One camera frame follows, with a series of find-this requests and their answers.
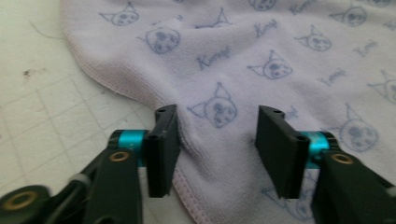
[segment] blue printed pattern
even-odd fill
[[[391,31],[396,31],[396,20],[395,21],[387,21],[384,23],[384,26],[388,27]]]
[[[339,139],[350,150],[366,152],[378,141],[378,132],[370,124],[366,123],[350,105],[346,104],[347,121],[340,128],[333,128],[339,132]]]
[[[291,110],[285,112],[285,120],[298,118],[298,110],[293,105],[291,105],[290,107]]]
[[[330,15],[336,21],[340,21],[350,27],[362,25],[367,19],[366,10],[362,7],[350,7],[346,12]]]
[[[379,84],[368,84],[374,88],[386,100],[396,105],[396,77],[392,77],[385,71],[381,71],[385,82]]]
[[[176,30],[161,27],[146,33],[146,42],[157,54],[165,54],[180,43],[180,34]]]
[[[256,11],[267,11],[274,7],[276,0],[248,0]]]
[[[260,77],[268,77],[269,79],[278,79],[286,77],[293,72],[286,61],[277,53],[271,50],[270,59],[264,65],[248,66],[248,69],[256,73]]]
[[[301,5],[293,5],[292,7],[289,8],[291,14],[294,16],[303,13],[307,8],[309,8],[311,5],[317,3],[318,0],[305,0]]]
[[[174,20],[174,19],[176,19],[178,21],[183,21],[183,17],[181,15],[178,15],[178,16],[174,16],[174,17],[168,18],[168,19],[163,20],[163,21],[155,21],[151,25],[155,26],[155,25],[158,25],[161,22],[170,21],[170,20]]]
[[[378,47],[378,44],[373,40],[370,40],[363,48],[355,48],[353,51],[357,52],[361,57],[365,57],[370,51]]]
[[[214,97],[187,109],[198,118],[209,120],[218,129],[235,120],[238,113],[230,93],[224,89],[220,82]]]
[[[272,19],[268,23],[255,23],[254,29],[256,30],[256,37],[260,38],[264,36],[269,30],[277,28],[276,20]]]
[[[314,51],[326,51],[332,47],[332,41],[323,35],[321,31],[311,25],[311,34],[308,36],[295,38],[302,45],[311,48]]]
[[[210,67],[214,62],[219,59],[228,59],[230,58],[230,48],[226,46],[226,48],[220,52],[212,54],[210,56],[204,54],[197,57],[197,62],[199,64],[199,68],[202,70]]]
[[[225,17],[224,14],[224,9],[221,8],[220,14],[218,15],[218,19],[216,20],[215,23],[209,24],[209,25],[197,25],[195,26],[195,29],[202,29],[202,28],[218,28],[218,27],[223,27],[231,25],[231,23],[228,22],[227,17]]]
[[[297,220],[308,221],[313,218],[310,204],[315,192],[316,181],[308,174],[304,177],[306,187],[302,188],[299,199],[278,199],[274,189],[262,189],[262,194],[270,198],[279,207],[285,209]]]
[[[327,78],[321,77],[318,78],[317,81],[322,82],[326,86],[330,87],[332,84],[334,84],[336,81],[338,81],[341,77],[346,77],[347,73],[341,68],[337,68],[337,71],[329,75]]]
[[[390,0],[361,0],[361,2],[367,2],[373,7],[387,7],[390,3]]]
[[[139,19],[139,15],[136,13],[131,3],[118,13],[99,13],[105,20],[111,22],[116,26],[125,26],[136,22]]]

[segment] cutting mat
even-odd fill
[[[52,194],[116,129],[148,129],[153,111],[92,81],[66,46],[54,0],[0,2],[0,195],[26,185]],[[192,223],[176,194],[150,199],[145,223]]]

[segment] white grid mat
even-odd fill
[[[116,129],[151,129],[153,112],[108,91],[77,67],[54,0],[0,2],[0,196],[26,185],[52,194],[87,165]],[[192,223],[174,192],[150,199],[145,223]]]

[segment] stitched edge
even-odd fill
[[[195,222],[198,224],[212,224],[212,221],[192,194],[186,177],[178,168],[175,169],[173,184],[180,200],[183,202]]]

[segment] towel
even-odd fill
[[[177,104],[173,184],[197,223],[312,223],[318,171],[278,199],[254,147],[259,105],[327,131],[396,182],[396,2],[63,0],[78,65],[152,109]]]

